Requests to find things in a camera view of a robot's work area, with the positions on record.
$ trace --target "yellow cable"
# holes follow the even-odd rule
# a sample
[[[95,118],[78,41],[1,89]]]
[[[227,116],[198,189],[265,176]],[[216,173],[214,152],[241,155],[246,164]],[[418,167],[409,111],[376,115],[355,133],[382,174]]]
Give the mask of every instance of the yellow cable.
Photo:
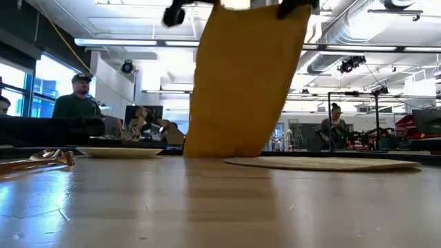
[[[63,35],[60,33],[59,29],[57,28],[57,26],[54,24],[54,22],[50,19],[48,13],[46,12],[46,9],[43,7],[43,5],[41,4],[41,0],[37,0],[37,3],[40,6],[41,11],[43,11],[43,14],[46,16],[46,18],[48,18],[48,21],[50,22],[50,24],[52,25],[52,27],[55,29],[55,32],[57,32],[57,34],[60,36],[60,38],[63,40],[64,44],[67,45],[67,47],[69,48],[69,50],[73,53],[73,55],[76,57],[76,59],[78,59],[78,61],[81,63],[81,65],[84,66],[84,68],[86,68],[90,74],[92,74],[92,71],[90,70],[90,68],[84,63],[84,61],[78,56],[78,54],[74,51],[74,49],[69,45],[69,43],[64,39]],[[119,96],[121,96],[122,98],[124,98],[125,100],[129,101],[130,103],[134,103],[133,100],[127,99],[126,97],[124,97],[122,94],[119,94],[116,90],[112,89],[112,87],[110,87],[107,83],[105,83],[103,80],[101,80],[99,77],[95,76],[96,79],[100,80],[106,87],[108,87],[111,91],[115,92],[116,94],[118,94]]]

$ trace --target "cap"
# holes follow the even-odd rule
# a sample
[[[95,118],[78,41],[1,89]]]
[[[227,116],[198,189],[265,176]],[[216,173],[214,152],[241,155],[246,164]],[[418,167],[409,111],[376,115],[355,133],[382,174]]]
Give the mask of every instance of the cap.
[[[79,81],[79,80],[84,80],[84,81],[90,83],[90,81],[92,81],[92,77],[80,73],[80,74],[75,75],[75,76],[72,78],[72,83],[75,83],[75,82],[77,82],[77,81]]]

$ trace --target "desk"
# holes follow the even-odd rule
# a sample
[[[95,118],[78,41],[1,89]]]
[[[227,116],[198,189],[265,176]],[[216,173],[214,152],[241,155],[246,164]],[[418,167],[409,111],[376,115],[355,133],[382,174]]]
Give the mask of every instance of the desk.
[[[440,178],[80,157],[0,182],[0,247],[439,247]]]

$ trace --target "ceiling light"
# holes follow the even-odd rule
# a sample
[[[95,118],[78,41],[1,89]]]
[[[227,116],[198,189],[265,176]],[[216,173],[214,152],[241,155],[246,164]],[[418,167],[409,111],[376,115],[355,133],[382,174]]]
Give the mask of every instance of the ceiling light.
[[[339,52],[339,51],[322,51],[322,55],[342,55],[342,56],[364,56],[363,52]]]
[[[162,90],[173,90],[173,91],[192,91],[193,84],[189,83],[169,83],[161,86]]]
[[[397,47],[381,45],[328,45],[326,50],[349,50],[349,51],[374,51],[388,52],[394,51]]]
[[[303,44],[303,50],[317,50],[318,45],[313,44]]]
[[[407,47],[406,52],[441,52],[441,47]]]
[[[332,14],[332,10],[320,10],[321,16],[326,16]]]
[[[181,90],[143,90],[143,93],[154,93],[154,94],[187,94],[190,92]]]
[[[367,10],[373,14],[399,14],[399,15],[420,15],[424,13],[422,10]]]
[[[197,47],[199,45],[199,41],[166,41],[165,44],[168,46]]]
[[[75,44],[79,46],[143,46],[156,45],[156,41],[149,40],[118,40],[118,39],[75,39]]]
[[[188,112],[189,109],[183,109],[183,108],[167,108],[165,111],[171,111],[171,112]]]

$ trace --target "tortilla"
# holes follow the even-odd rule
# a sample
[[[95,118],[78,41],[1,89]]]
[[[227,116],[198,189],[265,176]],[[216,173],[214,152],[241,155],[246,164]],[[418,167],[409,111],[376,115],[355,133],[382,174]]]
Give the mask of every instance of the tortilla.
[[[372,158],[306,158],[306,157],[258,157],[227,158],[226,163],[274,169],[304,169],[321,171],[367,171],[382,169],[409,169],[419,163]]]
[[[279,5],[215,5],[196,58],[186,157],[257,156],[296,71],[311,6],[277,19]]]

